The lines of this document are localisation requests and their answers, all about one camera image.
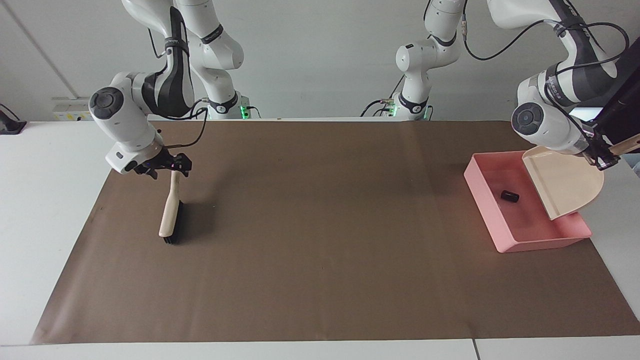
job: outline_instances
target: beige dustpan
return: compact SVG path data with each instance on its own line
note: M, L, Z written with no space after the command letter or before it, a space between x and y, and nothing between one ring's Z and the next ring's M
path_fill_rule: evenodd
M609 150L622 155L639 147L640 134ZM522 161L551 220L589 204L604 184L604 172L579 156L559 154L537 146L525 152Z

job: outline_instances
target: white table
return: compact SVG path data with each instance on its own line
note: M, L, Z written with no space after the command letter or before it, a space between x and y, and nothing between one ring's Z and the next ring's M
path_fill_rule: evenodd
M472 340L25 346L109 173L102 158L112 145L93 122L34 122L0 136L0 359L476 359ZM581 213L638 316L640 179L624 163L606 174ZM637 359L640 336L478 340L477 348L482 360Z

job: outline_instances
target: brown leather surface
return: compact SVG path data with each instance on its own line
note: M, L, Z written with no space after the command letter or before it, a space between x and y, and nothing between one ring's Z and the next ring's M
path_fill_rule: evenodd
M589 240L493 247L463 171L529 147L508 122L208 124L182 243L157 236L169 174L112 172L32 342L640 334Z

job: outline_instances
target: white wall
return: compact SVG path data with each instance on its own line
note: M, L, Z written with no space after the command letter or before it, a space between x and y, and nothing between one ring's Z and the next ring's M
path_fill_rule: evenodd
M146 29L120 1L0 0L13 11L77 94L89 97L119 71L153 72ZM640 35L637 0L573 0L588 22L611 21ZM357 116L386 97L401 73L400 45L425 36L426 0L214 0L225 29L242 44L245 63L232 72L236 88L265 117ZM470 46L486 55L517 31L496 27L483 0L468 6ZM0 101L27 120L51 118L52 97L69 91L0 6ZM612 53L619 35L594 29ZM548 26L524 36L501 57L430 72L434 119L508 119L521 80L566 57ZM202 87L196 94L204 96Z

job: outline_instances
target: pink box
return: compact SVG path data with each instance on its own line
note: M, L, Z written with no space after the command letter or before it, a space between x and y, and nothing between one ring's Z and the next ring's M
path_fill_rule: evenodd
M522 162L524 151L473 154L465 179L499 252L555 249L591 236L579 213L549 220ZM503 190L520 194L516 203Z

